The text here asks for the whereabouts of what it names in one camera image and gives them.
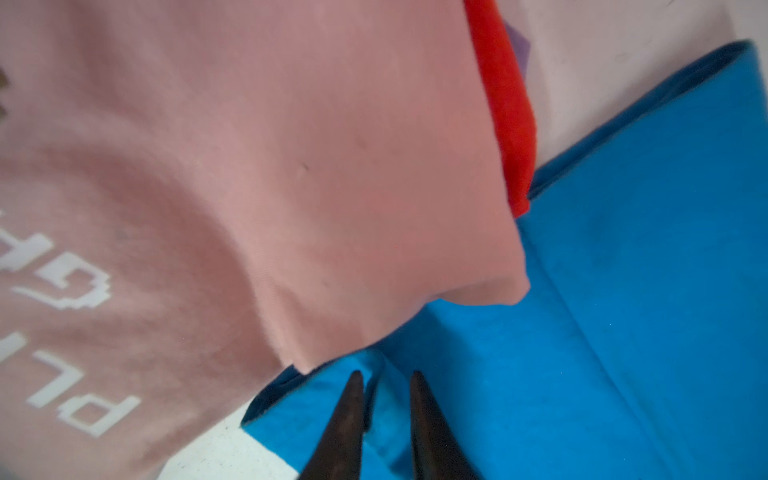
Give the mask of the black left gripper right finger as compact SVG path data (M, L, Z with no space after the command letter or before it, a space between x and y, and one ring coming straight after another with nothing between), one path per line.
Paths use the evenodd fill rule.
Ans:
M480 479L420 371L415 371L410 379L410 419L415 479Z

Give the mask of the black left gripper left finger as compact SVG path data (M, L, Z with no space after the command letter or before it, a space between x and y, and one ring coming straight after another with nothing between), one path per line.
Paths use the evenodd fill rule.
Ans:
M299 480L358 480L365 431L364 378L354 371Z

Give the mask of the blue t shirt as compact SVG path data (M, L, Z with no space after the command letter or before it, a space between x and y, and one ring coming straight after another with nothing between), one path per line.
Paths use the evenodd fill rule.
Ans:
M301 470L357 371L362 475L409 479L419 371L483 479L765 478L766 106L749 40L682 68L537 170L519 304L432 302L244 431Z

